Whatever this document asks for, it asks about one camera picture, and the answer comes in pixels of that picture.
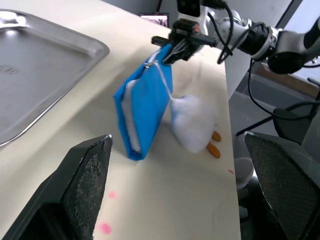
white table surface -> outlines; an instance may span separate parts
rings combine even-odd
[[[127,159],[117,127],[113,94],[158,47],[154,35],[169,29],[98,0],[1,0],[1,8],[27,12],[96,38],[110,54],[27,133],[0,152],[0,238],[40,183],[76,144],[112,134],[105,197],[94,239],[239,240],[240,223],[234,171],[225,67],[220,53],[205,47],[190,61],[173,65],[175,96],[195,94],[216,112],[216,145],[221,158],[206,150],[190,154],[162,124],[145,160]],[[201,66],[200,76],[196,76]],[[116,198],[108,197],[114,191]]]

blue bag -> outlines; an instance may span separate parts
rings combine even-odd
[[[165,77],[167,86],[172,93],[172,69],[170,65],[162,64],[171,44],[162,47],[155,57]],[[133,150],[128,134],[126,120],[122,108],[122,100],[126,84],[137,80],[131,88],[131,111],[140,152]],[[118,127],[121,132],[127,155],[132,160],[142,160],[146,157],[157,129],[169,102],[168,92],[155,65],[146,68],[142,64],[115,93],[114,101],[118,115]]]

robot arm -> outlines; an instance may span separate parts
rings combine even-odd
[[[230,10],[232,19],[221,11],[209,12],[210,8],[223,9],[226,3],[221,0],[177,0],[177,6],[178,20],[173,24],[168,39],[158,36],[152,38],[153,44],[172,45],[163,60],[164,64],[173,64],[179,59],[187,61],[203,45],[222,45],[218,36],[226,42],[231,25],[230,49],[237,48],[255,61],[266,62],[270,70],[277,74],[294,73],[305,63],[320,56],[320,18],[309,32],[297,33],[240,18],[234,10]],[[208,13],[213,15],[216,23],[213,37],[208,36]]]

monitor screen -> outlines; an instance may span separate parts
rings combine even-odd
[[[141,18],[159,24],[165,27],[169,27],[169,13],[164,12],[144,12],[139,14]]]

metal tray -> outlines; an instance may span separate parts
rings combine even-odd
[[[25,133],[108,53],[96,39],[0,9],[0,149]]]

